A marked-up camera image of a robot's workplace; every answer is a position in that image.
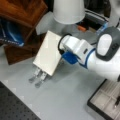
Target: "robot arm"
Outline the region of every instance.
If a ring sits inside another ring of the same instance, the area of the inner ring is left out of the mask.
[[[65,53],[67,51],[76,56],[82,67],[106,79],[120,81],[119,33],[119,29],[115,27],[107,28],[99,35],[96,48],[86,40],[70,35],[65,36],[61,43]]]

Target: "table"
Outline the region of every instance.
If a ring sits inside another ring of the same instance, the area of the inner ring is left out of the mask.
[[[73,32],[73,35],[79,39],[84,38],[90,43],[96,41],[94,33],[75,31],[75,26],[70,26],[70,28],[67,26],[66,31]],[[48,77],[46,82],[37,89],[35,83],[30,84],[28,82],[36,68],[32,64],[33,60],[34,58],[31,58],[9,66],[3,47],[1,47],[0,81],[40,119],[103,119],[87,107],[87,100],[104,78],[80,67],[78,64],[72,66],[65,62],[57,68],[53,77]]]

